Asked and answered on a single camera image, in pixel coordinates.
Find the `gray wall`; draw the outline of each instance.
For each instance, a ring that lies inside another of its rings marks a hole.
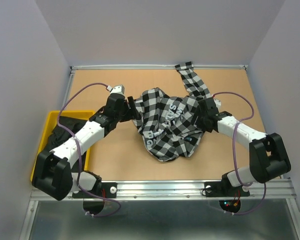
[[[282,135],[300,205],[300,0],[286,0],[248,67],[269,132]]]
[[[284,0],[36,0],[69,64],[248,64]]]
[[[69,66],[34,0],[0,1],[0,240],[19,239],[47,112]]]

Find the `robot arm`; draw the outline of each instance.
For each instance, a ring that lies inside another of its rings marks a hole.
[[[234,116],[226,111],[219,112],[216,100],[212,97],[200,100],[198,104],[196,123],[199,127],[210,133],[215,130],[233,138],[235,126],[239,122]],[[266,134],[240,123],[235,140],[249,150],[249,166],[238,169],[243,184],[266,183],[291,170],[280,135]],[[221,181],[225,189],[241,186],[235,171],[224,174]]]
[[[81,154],[93,144],[103,139],[116,128],[118,122],[138,118],[134,99],[130,96],[126,101],[124,86],[114,87],[107,99],[106,105],[96,112],[85,125],[69,138],[64,144],[38,154],[32,185],[57,200],[62,200],[70,192],[79,191],[77,172],[71,169],[78,160],[78,150],[75,139],[79,142]],[[87,191],[97,188],[101,178],[92,172],[83,171],[79,184]]]

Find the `shirt sleeve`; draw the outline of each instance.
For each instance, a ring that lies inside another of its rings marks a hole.
[[[209,89],[202,79],[194,72],[194,65],[191,61],[174,66],[181,75],[183,85],[190,96],[210,98]]]

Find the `wooden work surface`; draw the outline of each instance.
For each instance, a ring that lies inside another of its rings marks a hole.
[[[255,108],[253,119],[245,123],[264,131],[261,117],[248,82],[246,72],[240,69],[196,69],[211,93],[232,91],[244,95]],[[179,73],[174,69],[118,69],[77,70],[70,97],[84,86],[103,82],[112,87],[123,84],[125,96],[140,97],[141,93],[155,87],[169,96],[184,97],[187,91]],[[95,110],[106,104],[109,92],[103,86],[91,86],[79,94],[67,110]],[[218,95],[222,111],[232,113],[237,119],[250,116],[249,105],[237,96]],[[237,144],[239,167],[249,164],[248,151]],[[234,169],[232,140],[222,134],[206,132],[190,158],[179,157],[172,162],[160,162],[144,146],[142,136],[132,121],[118,123],[117,128],[98,141],[91,149],[89,170],[103,180],[212,180]]]

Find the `black and white plaid shirt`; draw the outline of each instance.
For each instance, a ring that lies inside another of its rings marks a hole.
[[[189,96],[170,97],[160,88],[153,88],[135,101],[141,119],[133,122],[146,149],[161,162],[194,153],[204,134],[194,123],[198,100],[211,97],[207,86],[194,72],[192,62],[176,65],[175,69]]]

